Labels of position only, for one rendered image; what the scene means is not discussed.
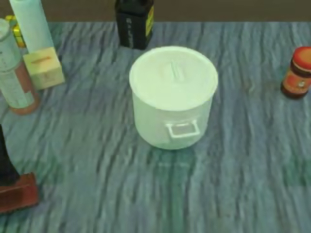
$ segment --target bottle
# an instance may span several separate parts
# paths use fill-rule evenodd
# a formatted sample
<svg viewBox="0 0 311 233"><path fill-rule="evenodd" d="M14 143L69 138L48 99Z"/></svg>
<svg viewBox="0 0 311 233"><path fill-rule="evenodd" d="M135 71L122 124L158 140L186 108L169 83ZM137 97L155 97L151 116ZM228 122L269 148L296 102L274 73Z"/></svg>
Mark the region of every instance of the bottle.
<svg viewBox="0 0 311 233"><path fill-rule="evenodd" d="M297 100L308 93L310 85L311 47L299 47L293 54L281 91L286 97Z"/></svg>
<svg viewBox="0 0 311 233"><path fill-rule="evenodd" d="M7 153L0 125L0 214L38 203L38 188L33 173L19 175Z"/></svg>
<svg viewBox="0 0 311 233"><path fill-rule="evenodd" d="M144 50L152 37L153 0L116 0L116 20L120 44Z"/></svg>
<svg viewBox="0 0 311 233"><path fill-rule="evenodd" d="M0 90L16 114L29 114L40 104L10 24L4 19L0 19Z"/></svg>

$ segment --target brown wall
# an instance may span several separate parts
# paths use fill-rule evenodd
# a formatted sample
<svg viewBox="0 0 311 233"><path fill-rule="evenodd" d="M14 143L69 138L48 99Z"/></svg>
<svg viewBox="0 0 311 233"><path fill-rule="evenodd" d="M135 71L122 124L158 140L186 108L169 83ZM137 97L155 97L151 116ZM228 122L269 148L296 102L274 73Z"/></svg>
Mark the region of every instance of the brown wall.
<svg viewBox="0 0 311 233"><path fill-rule="evenodd" d="M42 1L49 21L114 20L114 0ZM0 0L0 17L11 13ZM311 21L311 0L155 0L155 20Z"/></svg>

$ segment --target table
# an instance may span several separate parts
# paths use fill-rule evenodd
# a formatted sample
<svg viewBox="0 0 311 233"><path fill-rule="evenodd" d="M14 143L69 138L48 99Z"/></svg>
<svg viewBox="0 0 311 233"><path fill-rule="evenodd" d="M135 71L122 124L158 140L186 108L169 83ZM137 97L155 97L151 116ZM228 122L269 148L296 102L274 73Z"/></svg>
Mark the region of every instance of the table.
<svg viewBox="0 0 311 233"><path fill-rule="evenodd" d="M279 91L310 23L156 23L149 48L187 46L219 71L205 137L178 151L135 130L128 72L143 52L119 47L115 23L51 30L66 84L28 116L0 101L12 161L41 195L0 216L1 233L311 231L311 95Z"/></svg>

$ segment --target pot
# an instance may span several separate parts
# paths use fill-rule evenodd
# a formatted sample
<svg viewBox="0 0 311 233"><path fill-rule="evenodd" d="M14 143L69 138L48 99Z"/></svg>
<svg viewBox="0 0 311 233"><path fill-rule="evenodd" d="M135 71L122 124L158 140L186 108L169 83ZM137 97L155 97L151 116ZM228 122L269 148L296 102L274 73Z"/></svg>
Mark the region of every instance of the pot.
<svg viewBox="0 0 311 233"><path fill-rule="evenodd" d="M177 150L204 135L218 74L203 54L185 47L152 49L130 70L135 126L152 146Z"/></svg>

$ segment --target yellow toy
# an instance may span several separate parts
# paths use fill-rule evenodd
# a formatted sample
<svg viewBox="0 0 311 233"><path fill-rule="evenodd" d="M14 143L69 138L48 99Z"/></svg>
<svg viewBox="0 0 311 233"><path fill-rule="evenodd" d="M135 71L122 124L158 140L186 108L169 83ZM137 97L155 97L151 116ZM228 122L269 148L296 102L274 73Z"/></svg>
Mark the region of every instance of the yellow toy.
<svg viewBox="0 0 311 233"><path fill-rule="evenodd" d="M25 48L26 45L25 45L25 42L23 39L23 35L21 34L19 25L17 23L16 17L15 16L6 16L5 20L10 23L10 26L11 26L12 32L14 34L14 37L16 39L17 45L20 48Z"/></svg>

